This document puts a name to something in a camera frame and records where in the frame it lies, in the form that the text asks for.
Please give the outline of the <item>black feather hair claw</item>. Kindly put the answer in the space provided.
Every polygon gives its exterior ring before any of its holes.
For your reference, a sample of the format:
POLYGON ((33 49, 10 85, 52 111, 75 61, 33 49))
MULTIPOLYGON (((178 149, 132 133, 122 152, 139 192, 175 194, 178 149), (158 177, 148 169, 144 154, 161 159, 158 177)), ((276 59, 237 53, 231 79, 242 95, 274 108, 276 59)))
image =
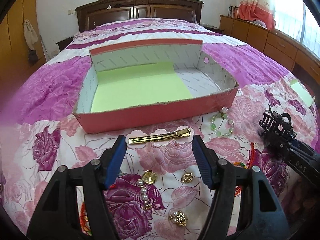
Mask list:
POLYGON ((288 113, 279 114, 268 106, 263 113, 263 119, 259 121, 262 128, 260 136, 266 146, 273 149, 283 149, 292 143, 297 133, 293 130, 292 119, 288 113))

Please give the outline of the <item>gold pearl flower brooch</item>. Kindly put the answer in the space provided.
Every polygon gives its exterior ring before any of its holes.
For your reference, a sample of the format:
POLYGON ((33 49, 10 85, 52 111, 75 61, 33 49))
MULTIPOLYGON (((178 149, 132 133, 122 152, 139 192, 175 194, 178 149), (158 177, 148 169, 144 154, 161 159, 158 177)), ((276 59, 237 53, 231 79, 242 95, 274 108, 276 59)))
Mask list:
POLYGON ((176 226, 184 227, 187 225, 188 218, 181 210, 174 211, 169 215, 169 220, 176 226))

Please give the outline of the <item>small gold rose earring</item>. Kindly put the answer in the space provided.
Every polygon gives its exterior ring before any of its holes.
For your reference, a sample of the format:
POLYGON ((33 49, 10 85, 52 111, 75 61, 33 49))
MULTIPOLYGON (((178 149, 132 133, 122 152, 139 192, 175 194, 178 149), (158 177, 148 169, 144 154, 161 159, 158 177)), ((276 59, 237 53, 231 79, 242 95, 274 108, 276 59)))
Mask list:
POLYGON ((181 182, 183 184, 191 183, 194 179, 194 175, 191 172, 185 172, 181 177, 181 182))

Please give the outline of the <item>gold pink flower hair clip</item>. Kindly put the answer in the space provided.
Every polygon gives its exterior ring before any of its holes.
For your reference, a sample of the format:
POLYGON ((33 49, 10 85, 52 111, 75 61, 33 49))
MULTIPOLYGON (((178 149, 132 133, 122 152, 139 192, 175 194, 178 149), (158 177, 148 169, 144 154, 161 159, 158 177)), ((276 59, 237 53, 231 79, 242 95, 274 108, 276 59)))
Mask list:
POLYGON ((180 126, 175 131, 169 132, 166 129, 156 129, 151 134, 141 130, 134 130, 126 136, 126 143, 131 149, 144 148, 147 144, 153 147, 168 146, 172 141, 178 145, 189 143, 195 135, 194 130, 188 126, 180 126))

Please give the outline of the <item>green paper sheet on bed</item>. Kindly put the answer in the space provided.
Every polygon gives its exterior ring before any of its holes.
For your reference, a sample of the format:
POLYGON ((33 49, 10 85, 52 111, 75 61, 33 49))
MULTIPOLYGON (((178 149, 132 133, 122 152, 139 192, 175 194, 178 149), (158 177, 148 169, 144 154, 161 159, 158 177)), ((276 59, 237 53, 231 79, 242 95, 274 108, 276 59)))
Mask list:
POLYGON ((297 79, 290 81, 290 87, 298 94, 308 107, 313 105, 314 97, 311 96, 308 90, 297 79))

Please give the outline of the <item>wooden sideboard cabinet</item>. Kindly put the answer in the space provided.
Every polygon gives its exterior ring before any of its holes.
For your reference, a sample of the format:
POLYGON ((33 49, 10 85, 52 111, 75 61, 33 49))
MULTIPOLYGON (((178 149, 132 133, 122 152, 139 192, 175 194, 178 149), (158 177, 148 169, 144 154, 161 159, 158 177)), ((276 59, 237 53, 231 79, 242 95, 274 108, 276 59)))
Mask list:
POLYGON ((303 69, 319 84, 319 57, 285 33, 225 15, 220 16, 220 29, 225 35, 246 42, 291 72, 298 73, 303 69))

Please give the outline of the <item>floral pink purple bedspread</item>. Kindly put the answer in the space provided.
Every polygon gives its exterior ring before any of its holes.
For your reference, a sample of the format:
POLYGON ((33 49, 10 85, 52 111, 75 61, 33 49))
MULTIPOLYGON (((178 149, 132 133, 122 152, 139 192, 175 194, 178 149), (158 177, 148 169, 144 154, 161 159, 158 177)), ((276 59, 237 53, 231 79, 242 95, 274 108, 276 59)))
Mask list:
MULTIPOLYGON (((249 44, 179 20, 144 18, 105 24, 76 34, 59 55, 39 68, 1 111, 1 203, 17 227, 26 232, 41 194, 60 165, 86 165, 113 145, 117 131, 87 134, 73 115, 88 70, 89 51, 104 45, 152 38, 203 41, 203 51, 230 72, 239 90, 228 110, 233 133, 220 138, 210 130, 211 115, 139 127, 146 134, 156 129, 174 131, 191 127, 206 145, 231 163, 259 166, 286 213, 292 228, 315 210, 319 191, 283 161, 272 157, 258 135, 259 121, 270 105, 289 113, 299 140, 319 148, 319 115, 290 87, 295 77, 249 44)), ((196 239, 203 227, 213 192, 200 178, 191 142, 164 147, 147 144, 127 150, 116 188, 105 195, 122 239, 196 239), (150 170, 157 181, 148 185, 142 175, 150 170), (191 172, 194 179, 183 184, 191 172), (169 215, 181 210, 188 218, 176 226, 169 215)))

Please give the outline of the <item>green paper sheet in box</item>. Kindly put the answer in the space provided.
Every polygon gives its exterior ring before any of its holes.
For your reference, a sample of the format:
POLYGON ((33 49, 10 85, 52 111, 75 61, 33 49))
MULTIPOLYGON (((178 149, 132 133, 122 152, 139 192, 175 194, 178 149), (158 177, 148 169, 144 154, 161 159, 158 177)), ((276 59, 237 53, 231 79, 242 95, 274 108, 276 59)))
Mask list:
POLYGON ((193 98, 172 62, 106 70, 97 77, 92 113, 193 98))

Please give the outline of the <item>pink cardboard box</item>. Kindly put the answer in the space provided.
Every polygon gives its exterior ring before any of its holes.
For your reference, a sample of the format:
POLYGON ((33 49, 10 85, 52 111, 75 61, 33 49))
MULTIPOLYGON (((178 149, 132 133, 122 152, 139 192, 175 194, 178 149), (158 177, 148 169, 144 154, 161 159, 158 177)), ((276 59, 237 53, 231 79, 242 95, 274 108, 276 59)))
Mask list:
POLYGON ((202 47, 158 38, 92 49, 74 116, 85 132, 102 133, 230 107, 239 84, 202 47))

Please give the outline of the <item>wooden wardrobe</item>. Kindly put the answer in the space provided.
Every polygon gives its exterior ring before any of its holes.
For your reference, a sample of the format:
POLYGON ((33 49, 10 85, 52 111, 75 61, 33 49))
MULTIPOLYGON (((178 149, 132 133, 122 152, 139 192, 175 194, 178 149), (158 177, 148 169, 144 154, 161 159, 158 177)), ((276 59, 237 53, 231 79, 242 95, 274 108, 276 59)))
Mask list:
POLYGON ((46 62, 41 41, 34 44, 37 62, 30 62, 23 27, 29 20, 39 35, 36 0, 16 0, 1 22, 1 86, 19 86, 46 62))

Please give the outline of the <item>pink white curtain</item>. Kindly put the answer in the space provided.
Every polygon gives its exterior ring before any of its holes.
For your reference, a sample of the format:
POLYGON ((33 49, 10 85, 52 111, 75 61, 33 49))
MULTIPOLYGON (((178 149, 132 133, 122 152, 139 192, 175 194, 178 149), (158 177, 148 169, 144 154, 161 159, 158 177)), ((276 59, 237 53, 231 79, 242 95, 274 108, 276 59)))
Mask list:
POLYGON ((275 25, 274 0, 240 0, 239 18, 252 22, 260 20, 272 30, 275 25))

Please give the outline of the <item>dark wooden nightstand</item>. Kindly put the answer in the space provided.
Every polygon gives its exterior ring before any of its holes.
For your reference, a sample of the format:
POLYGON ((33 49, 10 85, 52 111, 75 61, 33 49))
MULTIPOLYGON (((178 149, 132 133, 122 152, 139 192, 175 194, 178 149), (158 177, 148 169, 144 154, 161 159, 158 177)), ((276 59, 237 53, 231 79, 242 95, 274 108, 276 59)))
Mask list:
POLYGON ((56 45, 58 46, 59 51, 63 51, 73 41, 73 38, 74 36, 70 36, 59 42, 56 42, 56 45))

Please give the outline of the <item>beige hanging cloth bag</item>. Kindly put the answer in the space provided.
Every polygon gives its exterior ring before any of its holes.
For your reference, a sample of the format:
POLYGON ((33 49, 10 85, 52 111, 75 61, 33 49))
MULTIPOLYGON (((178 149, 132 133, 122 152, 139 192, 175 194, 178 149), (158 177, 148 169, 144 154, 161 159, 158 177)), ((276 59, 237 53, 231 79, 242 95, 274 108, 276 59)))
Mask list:
POLYGON ((30 50, 34 50, 34 44, 39 40, 39 38, 29 20, 24 20, 23 34, 28 48, 30 50))

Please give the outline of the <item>dark wooden headboard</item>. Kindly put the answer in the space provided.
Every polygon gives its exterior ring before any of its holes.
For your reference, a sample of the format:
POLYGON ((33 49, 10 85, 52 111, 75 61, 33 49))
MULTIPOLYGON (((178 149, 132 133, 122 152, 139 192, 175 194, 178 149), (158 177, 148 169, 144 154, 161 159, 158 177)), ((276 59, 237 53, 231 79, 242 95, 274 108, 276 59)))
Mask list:
POLYGON ((202 6, 199 0, 98 0, 75 11, 83 32, 105 23, 150 17, 200 23, 202 6))

